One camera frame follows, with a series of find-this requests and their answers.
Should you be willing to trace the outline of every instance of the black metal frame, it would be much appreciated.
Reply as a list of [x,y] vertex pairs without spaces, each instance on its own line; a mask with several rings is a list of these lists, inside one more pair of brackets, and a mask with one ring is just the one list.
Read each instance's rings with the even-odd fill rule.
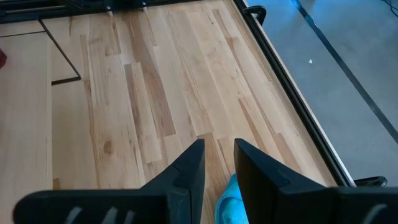
[[[41,22],[41,19],[76,16],[80,14],[91,14],[97,12],[139,9],[146,6],[156,6],[197,0],[80,0],[79,4],[77,4],[75,1],[76,0],[19,0],[18,2],[16,0],[0,1],[0,24],[8,22],[39,20],[46,33],[54,41],[61,53],[63,53],[57,42],[52,38],[51,33],[45,28],[43,22]],[[308,133],[322,155],[322,158],[325,160],[326,165],[335,178],[337,184],[343,186],[354,186],[353,181],[345,173],[344,168],[339,163],[338,158],[333,153],[332,148],[328,144],[317,123],[312,118],[310,111],[305,106],[305,103],[301,99],[300,94],[294,87],[294,84],[290,80],[281,62],[277,58],[270,43],[268,43],[267,39],[264,37],[261,30],[262,28],[258,26],[257,22],[253,18],[252,14],[257,14],[256,18],[259,20],[259,23],[262,24],[266,16],[265,8],[262,6],[247,7],[243,0],[234,0],[234,3],[246,21],[246,24],[259,44],[263,54],[269,61],[273,71],[280,81],[280,84],[289,97],[289,100],[293,104],[297,114],[300,116],[300,119],[302,120]],[[81,79],[80,74],[77,72],[66,55],[63,54],[63,56],[68,61],[72,69],[76,72],[77,77],[55,81],[52,83],[53,85]]]

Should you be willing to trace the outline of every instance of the wooden floor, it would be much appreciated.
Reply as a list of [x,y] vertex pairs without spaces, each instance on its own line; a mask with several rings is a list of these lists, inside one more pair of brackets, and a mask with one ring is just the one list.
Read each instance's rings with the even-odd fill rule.
[[[45,77],[76,75],[53,44],[41,52],[51,56],[47,64],[30,62],[43,65],[42,71],[13,70],[8,64],[0,70],[1,223],[29,191],[139,188],[197,138],[206,141],[202,223],[214,223],[216,200],[234,173],[234,138],[323,185],[335,185],[232,2],[190,2],[44,24],[83,81],[45,91],[50,88]],[[25,36],[0,38],[0,48],[7,53],[4,39],[17,37]],[[14,56],[26,57],[19,52],[9,60]],[[14,98],[26,105],[15,106]],[[46,107],[48,100],[52,106]],[[46,119],[52,128],[41,124]],[[10,127],[40,130],[41,136],[24,130],[21,140]],[[46,145],[51,138],[52,147]],[[20,185],[29,189],[15,188]]]

